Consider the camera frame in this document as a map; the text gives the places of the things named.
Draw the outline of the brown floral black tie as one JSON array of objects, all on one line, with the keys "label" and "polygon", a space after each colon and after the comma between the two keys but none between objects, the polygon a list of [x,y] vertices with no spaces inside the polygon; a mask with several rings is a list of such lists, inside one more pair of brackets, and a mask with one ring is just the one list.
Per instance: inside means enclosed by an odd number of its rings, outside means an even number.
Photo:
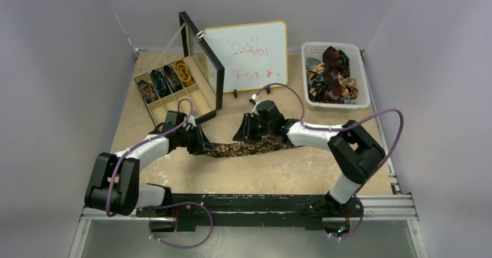
[{"label": "brown floral black tie", "polygon": [[288,143],[281,143],[271,137],[262,137],[259,141],[213,143],[213,145],[215,151],[207,153],[207,156],[213,158],[244,157],[296,148],[296,146]]}]

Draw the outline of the white plastic basket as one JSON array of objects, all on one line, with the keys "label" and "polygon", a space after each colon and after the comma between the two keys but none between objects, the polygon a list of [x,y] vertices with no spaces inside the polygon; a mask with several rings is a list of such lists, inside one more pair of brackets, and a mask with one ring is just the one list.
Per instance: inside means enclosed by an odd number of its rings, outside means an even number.
[{"label": "white plastic basket", "polygon": [[301,48],[304,96],[316,111],[351,112],[371,104],[361,51],[337,42],[306,42]]}]

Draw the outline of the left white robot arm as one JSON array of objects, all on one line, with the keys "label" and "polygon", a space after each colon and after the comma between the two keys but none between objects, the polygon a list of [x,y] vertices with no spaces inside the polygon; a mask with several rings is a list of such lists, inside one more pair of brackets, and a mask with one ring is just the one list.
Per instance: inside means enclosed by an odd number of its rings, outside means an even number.
[{"label": "left white robot arm", "polygon": [[191,114],[168,111],[164,122],[142,141],[117,153],[103,152],[95,164],[86,189],[86,207],[102,210],[108,217],[130,215],[137,208],[150,209],[159,217],[172,212],[170,188],[141,184],[140,171],[177,148],[191,155],[216,150]]}]

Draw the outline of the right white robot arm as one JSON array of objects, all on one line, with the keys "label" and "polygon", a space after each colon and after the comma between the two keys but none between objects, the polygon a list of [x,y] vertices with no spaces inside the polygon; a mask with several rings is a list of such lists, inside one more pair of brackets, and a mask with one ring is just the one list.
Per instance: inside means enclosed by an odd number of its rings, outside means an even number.
[{"label": "right white robot arm", "polygon": [[344,125],[304,125],[298,119],[287,119],[271,100],[256,105],[245,113],[234,141],[260,141],[268,137],[281,144],[313,147],[330,151],[341,174],[326,195],[327,211],[339,216],[348,209],[348,201],[377,171],[385,157],[383,148],[354,120]]}]

